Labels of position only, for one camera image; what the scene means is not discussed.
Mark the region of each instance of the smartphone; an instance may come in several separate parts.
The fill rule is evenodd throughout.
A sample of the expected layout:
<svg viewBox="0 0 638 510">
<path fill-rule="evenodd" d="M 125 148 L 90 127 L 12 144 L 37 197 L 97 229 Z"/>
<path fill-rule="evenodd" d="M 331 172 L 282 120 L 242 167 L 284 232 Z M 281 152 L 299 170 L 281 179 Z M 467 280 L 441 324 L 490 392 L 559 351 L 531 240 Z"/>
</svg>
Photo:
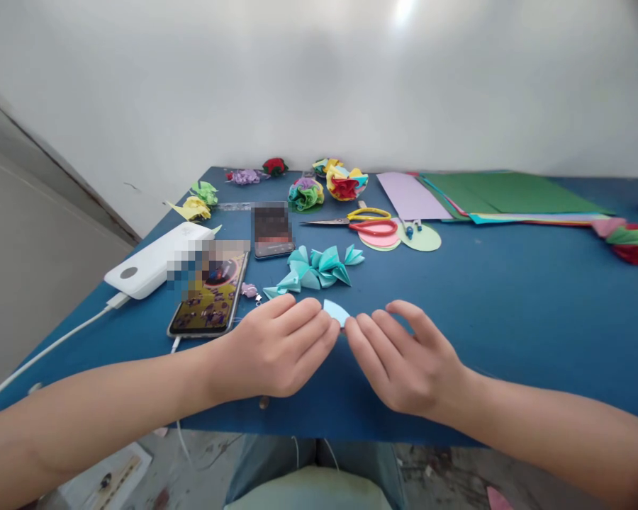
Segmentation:
<svg viewBox="0 0 638 510">
<path fill-rule="evenodd" d="M 245 251 L 205 267 L 189 299 L 180 303 L 172 317 L 168 336 L 215 338 L 228 333 L 234 325 L 249 255 Z"/>
<path fill-rule="evenodd" d="M 251 207 L 256 259 L 290 254 L 293 242 L 289 205 L 286 202 L 257 202 Z"/>
</svg>

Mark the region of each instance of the scissors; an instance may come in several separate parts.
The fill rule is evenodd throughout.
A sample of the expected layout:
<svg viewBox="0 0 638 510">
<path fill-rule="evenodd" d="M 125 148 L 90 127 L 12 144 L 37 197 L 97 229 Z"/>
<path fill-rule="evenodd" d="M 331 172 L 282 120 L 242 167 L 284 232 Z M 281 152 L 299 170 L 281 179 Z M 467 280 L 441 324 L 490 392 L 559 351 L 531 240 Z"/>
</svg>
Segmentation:
<svg viewBox="0 0 638 510">
<path fill-rule="evenodd" d="M 368 216 L 363 213 L 377 214 L 380 216 Z M 392 221 L 392 215 L 382 209 L 361 208 L 352 211 L 347 217 L 337 218 L 335 220 L 318 220 L 313 222 L 302 222 L 302 225 L 347 225 L 349 228 L 365 234 L 374 236 L 387 236 L 397 232 L 397 224 Z M 352 220 L 361 220 L 362 223 L 351 225 Z M 387 230 L 374 230 L 377 225 L 386 225 Z"/>
</svg>

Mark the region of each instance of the leg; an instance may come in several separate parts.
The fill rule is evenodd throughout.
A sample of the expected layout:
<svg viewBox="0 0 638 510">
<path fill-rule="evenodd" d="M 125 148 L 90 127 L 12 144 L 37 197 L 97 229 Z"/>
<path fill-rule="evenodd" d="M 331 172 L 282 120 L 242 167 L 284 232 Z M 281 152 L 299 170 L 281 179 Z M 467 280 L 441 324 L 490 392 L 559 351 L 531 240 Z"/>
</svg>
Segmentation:
<svg viewBox="0 0 638 510">
<path fill-rule="evenodd" d="M 314 439 L 297 439 L 290 436 L 257 436 L 247 434 L 241 456 L 234 468 L 234 475 L 227 491 L 225 505 L 232 503 L 275 478 L 285 476 L 298 468 L 314 462 Z"/>
<path fill-rule="evenodd" d="M 406 508 L 404 482 L 390 443 L 331 441 L 330 448 L 321 439 L 317 443 L 317 465 L 335 469 L 371 480 L 385 494 L 393 510 Z"/>
</svg>

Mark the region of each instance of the pink paper circle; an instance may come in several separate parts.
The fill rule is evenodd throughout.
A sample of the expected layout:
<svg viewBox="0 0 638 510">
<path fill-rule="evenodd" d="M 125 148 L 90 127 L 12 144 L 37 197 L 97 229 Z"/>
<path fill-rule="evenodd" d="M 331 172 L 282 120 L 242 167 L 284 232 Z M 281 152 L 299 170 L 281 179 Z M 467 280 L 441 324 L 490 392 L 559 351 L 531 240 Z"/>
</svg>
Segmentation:
<svg viewBox="0 0 638 510">
<path fill-rule="evenodd" d="M 375 230 L 376 232 L 386 232 L 390 230 L 390 227 L 388 225 L 374 225 L 373 227 L 369 228 Z M 378 247 L 390 247 L 399 240 L 397 232 L 386 236 L 374 236 L 371 234 L 365 234 L 364 232 L 359 232 L 359 238 L 362 241 Z"/>
</svg>

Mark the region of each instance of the left hand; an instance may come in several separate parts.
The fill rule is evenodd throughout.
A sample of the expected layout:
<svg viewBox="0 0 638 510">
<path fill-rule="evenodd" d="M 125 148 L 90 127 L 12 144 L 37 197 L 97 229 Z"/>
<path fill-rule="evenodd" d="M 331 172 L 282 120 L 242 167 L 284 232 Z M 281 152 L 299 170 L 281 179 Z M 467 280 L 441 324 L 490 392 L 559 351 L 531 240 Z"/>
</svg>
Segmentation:
<svg viewBox="0 0 638 510">
<path fill-rule="evenodd" d="M 206 344 L 208 393 L 218 402 L 289 397 L 326 359 L 340 325 L 310 297 L 284 294 L 251 311 L 232 332 Z"/>
</svg>

